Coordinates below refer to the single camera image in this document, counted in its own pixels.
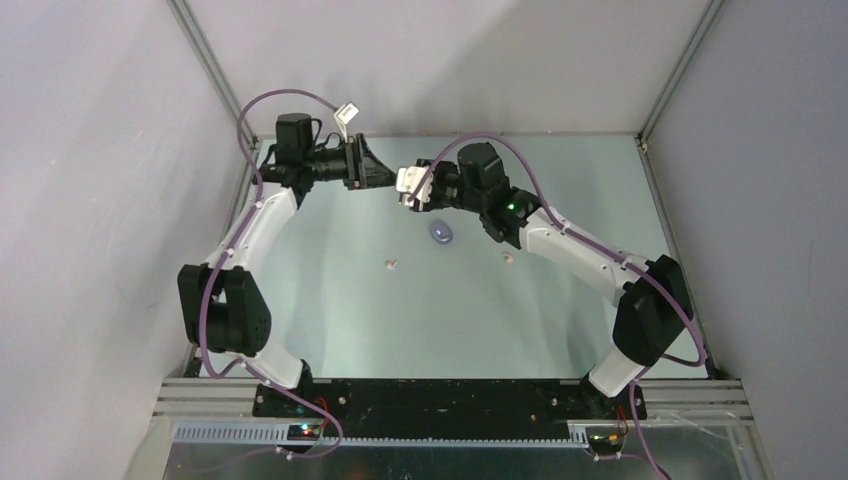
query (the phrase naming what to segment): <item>metal grating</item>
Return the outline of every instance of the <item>metal grating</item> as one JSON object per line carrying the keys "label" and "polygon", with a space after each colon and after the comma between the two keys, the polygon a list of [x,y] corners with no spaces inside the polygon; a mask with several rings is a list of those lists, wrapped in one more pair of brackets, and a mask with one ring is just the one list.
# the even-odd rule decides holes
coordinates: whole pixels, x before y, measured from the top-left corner
{"label": "metal grating", "polygon": [[[303,445],[311,442],[288,441],[289,424],[245,424],[219,422],[181,422],[174,433],[174,443],[226,443],[239,445]],[[554,440],[445,440],[399,438],[345,438],[350,447],[496,447],[496,448],[586,448],[584,427],[569,427],[571,439]],[[325,437],[323,443],[333,443]]]}
{"label": "metal grating", "polygon": [[174,443],[232,443],[278,445],[285,443],[288,424],[185,422],[177,426]]}

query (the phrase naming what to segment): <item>white wall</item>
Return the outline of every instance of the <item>white wall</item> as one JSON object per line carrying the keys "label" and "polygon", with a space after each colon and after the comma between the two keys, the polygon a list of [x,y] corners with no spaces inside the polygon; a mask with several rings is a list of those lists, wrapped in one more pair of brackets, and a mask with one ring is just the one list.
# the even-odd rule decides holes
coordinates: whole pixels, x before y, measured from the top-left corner
{"label": "white wall", "polygon": [[[242,103],[306,88],[366,133],[635,132],[706,0],[190,2]],[[283,102],[248,119],[273,133]]]}
{"label": "white wall", "polygon": [[186,348],[233,127],[165,2],[0,16],[0,478],[120,478]]}
{"label": "white wall", "polygon": [[845,478],[848,4],[729,2],[649,141],[779,479]]}

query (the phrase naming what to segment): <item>purple cable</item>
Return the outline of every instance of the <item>purple cable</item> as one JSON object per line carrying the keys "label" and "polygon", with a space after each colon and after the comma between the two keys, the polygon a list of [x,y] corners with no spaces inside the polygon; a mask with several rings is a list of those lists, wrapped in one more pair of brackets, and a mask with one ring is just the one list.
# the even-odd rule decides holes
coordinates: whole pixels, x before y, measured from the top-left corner
{"label": "purple cable", "polygon": [[[253,218],[253,216],[256,214],[256,211],[258,210],[256,204],[262,200],[262,191],[263,191],[262,175],[259,172],[259,168],[256,166],[256,162],[254,162],[253,159],[250,157],[250,152],[247,150],[247,145],[244,144],[244,135],[243,135],[243,131],[242,131],[242,125],[244,124],[244,119],[247,116],[247,112],[251,108],[253,108],[254,105],[256,105],[257,103],[259,103],[260,101],[262,101],[262,100],[264,100],[268,97],[272,97],[272,96],[275,96],[275,95],[284,95],[284,94],[303,95],[303,96],[312,98],[314,100],[317,100],[318,102],[320,102],[321,104],[323,104],[324,106],[326,106],[327,108],[329,108],[332,111],[336,110],[336,107],[333,106],[333,104],[324,100],[323,98],[319,97],[318,95],[315,95],[314,93],[307,92],[305,90],[284,88],[284,89],[280,89],[280,90],[271,90],[270,92],[265,92],[262,95],[259,95],[258,97],[254,98],[247,105],[245,105],[244,109],[242,109],[241,113],[239,114],[238,120],[236,120],[236,134],[237,134],[239,149],[241,150],[242,155],[244,155],[244,159],[247,161],[248,166],[250,166],[250,169],[253,170],[253,177],[256,179],[256,197],[253,200],[253,202],[254,202],[253,205],[251,205],[250,209],[248,210],[247,214],[245,215],[244,220],[242,220],[241,224],[238,226],[238,228],[236,229],[232,238],[230,239],[229,243],[227,244],[227,249],[224,252],[221,253],[221,256],[218,258],[218,261],[215,263],[215,266],[213,267],[212,272],[209,275],[209,280],[207,280],[207,282],[206,282],[206,287],[203,289],[203,297],[201,298],[201,301],[200,301],[200,325],[199,325],[199,329],[198,329],[199,330],[198,331],[198,337],[200,337],[199,338],[200,356],[203,360],[203,366],[204,366],[204,368],[206,368],[206,371],[207,371],[207,373],[209,373],[209,376],[211,378],[217,379],[217,378],[225,377],[227,375],[227,373],[229,373],[230,370],[232,370],[233,367],[235,367],[240,362],[239,359],[235,359],[232,362],[230,362],[226,367],[224,367],[224,369],[221,372],[216,372],[215,369],[212,367],[212,363],[209,361],[209,347],[208,347],[208,342],[207,342],[207,339],[206,339],[206,326],[207,326],[208,319],[209,319],[209,301],[212,298],[212,288],[215,285],[215,280],[218,278],[218,274],[221,272],[221,268],[224,266],[224,263],[227,261],[227,258],[229,257],[227,250],[234,248],[236,246],[239,239],[244,234],[244,231],[247,229],[248,224],[250,224],[250,220]],[[332,446],[330,446],[330,448],[328,448],[327,450],[321,451],[319,453],[287,452],[288,455],[291,455],[292,457],[297,457],[297,458],[318,458],[318,457],[323,457],[324,455],[327,455],[327,454],[333,452],[335,449],[337,449],[339,447],[339,445],[341,445],[342,441],[344,440],[344,432],[342,431],[342,427],[341,427],[341,424],[339,424],[339,421],[333,415],[331,415],[330,412],[327,412],[327,411],[323,410],[322,408],[320,408],[316,405],[313,405],[312,403],[304,400],[303,398],[300,398],[299,396],[295,395],[294,393],[291,393],[290,391],[285,389],[282,385],[279,385],[276,382],[272,382],[270,379],[266,378],[264,375],[262,375],[261,373],[256,371],[250,365],[245,364],[245,369],[251,375],[253,375],[257,379],[259,379],[261,382],[263,382],[267,385],[270,385],[272,388],[274,388],[278,392],[282,393],[283,395],[291,398],[292,400],[300,403],[301,405],[309,408],[310,410],[313,410],[313,411],[321,414],[322,416],[326,417],[338,430],[338,438],[336,439],[336,442]],[[228,466],[230,466],[234,463],[240,462],[241,460],[244,460],[245,458],[249,458],[249,457],[252,457],[254,455],[261,454],[261,453],[273,452],[273,451],[276,451],[276,450],[277,450],[276,447],[267,447],[267,448],[260,448],[260,449],[256,449],[256,450],[251,450],[250,452],[247,452],[243,455],[240,455],[238,457],[230,459],[229,461],[227,461],[227,462],[225,462],[221,465],[218,465],[218,466],[215,466],[215,467],[204,468],[204,469],[201,469],[201,470],[196,470],[196,472],[210,472],[210,471],[213,471],[213,470],[218,470],[220,468],[225,468],[225,467],[228,467]]]}
{"label": "purple cable", "polygon": [[[674,309],[674,312],[677,314],[678,317],[680,317],[680,321],[683,322],[683,325],[686,326],[686,330],[689,332],[689,335],[692,336],[692,341],[695,343],[695,348],[698,350],[698,359],[695,360],[695,361],[685,360],[685,359],[682,359],[682,358],[678,358],[674,355],[668,355],[668,354],[663,354],[662,358],[665,358],[667,360],[671,360],[673,362],[676,362],[676,363],[679,363],[679,364],[682,364],[682,365],[686,365],[686,366],[689,366],[689,367],[700,367],[701,365],[706,363],[706,361],[707,361],[707,351],[704,348],[704,342],[701,339],[701,334],[698,332],[698,330],[695,328],[695,325],[692,323],[691,320],[689,320],[689,316],[686,315],[686,312],[683,311],[683,308],[680,307],[680,304],[677,303],[677,301],[674,299],[674,297],[671,296],[671,294],[668,292],[668,290],[666,290],[665,287],[660,285],[659,282],[654,280],[653,277],[648,275],[647,272],[645,272],[644,270],[642,270],[638,266],[633,265],[630,262],[625,263],[627,261],[627,259],[624,256],[620,255],[618,252],[614,252],[614,251],[610,250],[609,248],[606,248],[605,246],[603,246],[600,243],[596,242],[595,240],[581,234],[580,232],[576,232],[574,230],[571,230],[570,228],[566,228],[565,225],[563,225],[562,222],[554,215],[553,211],[551,210],[550,205],[548,204],[548,201],[545,199],[545,196],[542,194],[542,187],[539,185],[539,181],[536,178],[536,174],[533,173],[533,169],[530,167],[530,163],[527,162],[527,159],[524,158],[524,155],[522,155],[521,152],[518,151],[518,148],[515,145],[513,145],[509,140],[505,139],[504,137],[497,135],[497,134],[494,134],[494,133],[471,133],[471,134],[468,134],[468,135],[464,135],[460,138],[457,138],[456,140],[454,140],[453,142],[448,144],[448,146],[445,147],[436,156],[435,160],[433,160],[433,163],[430,164],[430,166],[427,168],[427,171],[424,173],[424,177],[421,179],[420,182],[418,182],[418,185],[415,187],[415,190],[413,190],[412,197],[414,198],[416,195],[418,195],[418,192],[420,192],[421,189],[424,187],[424,184],[427,181],[427,179],[430,178],[430,176],[433,174],[433,171],[436,169],[436,166],[439,164],[439,162],[441,162],[445,158],[445,156],[447,156],[448,153],[450,153],[451,150],[454,149],[454,147],[456,147],[460,143],[467,142],[468,140],[472,140],[472,139],[475,139],[475,138],[487,138],[487,139],[490,139],[490,140],[494,140],[494,141],[500,143],[501,145],[505,146],[506,148],[508,148],[512,152],[512,154],[515,155],[515,157],[518,159],[518,161],[521,162],[521,166],[523,166],[524,170],[527,172],[527,176],[530,177],[530,183],[533,184],[533,188],[536,190],[536,196],[539,197],[539,203],[542,205],[542,209],[545,210],[545,213],[548,215],[548,219],[550,219],[551,223],[555,227],[557,227],[563,233],[565,233],[565,234],[571,236],[572,238],[576,239],[577,241],[583,243],[584,245],[587,245],[587,246],[601,252],[602,254],[606,255],[607,257],[609,257],[610,259],[612,259],[613,261],[615,261],[619,265],[622,265],[623,267],[627,268],[628,270],[634,272],[640,278],[643,278],[646,282],[648,282],[648,284],[650,284],[652,287],[654,287],[660,293],[660,295],[662,295],[662,297],[666,300],[666,302],[668,302],[669,305],[671,305],[671,308]],[[656,474],[659,478],[663,478],[663,475],[665,475],[665,478],[668,478],[668,474],[664,473],[665,471],[662,469],[662,467],[660,467],[657,464],[657,462],[654,460],[654,457],[651,455],[651,452],[648,449],[648,444],[645,443],[645,436],[643,435],[642,427],[639,424],[639,417],[636,415],[636,403],[635,403],[635,398],[634,398],[635,397],[636,382],[640,378],[642,378],[642,375],[644,375],[645,372],[647,372],[647,371],[648,371],[648,368],[645,368],[644,370],[642,370],[642,372],[639,373],[639,375],[636,376],[636,378],[633,379],[633,381],[630,382],[630,411],[633,415],[633,424],[636,427],[636,432],[639,434],[639,440],[642,442],[642,448],[645,450],[645,456],[647,458],[644,459],[644,460],[646,460],[651,465],[651,468],[654,469],[654,472],[656,472]]]}

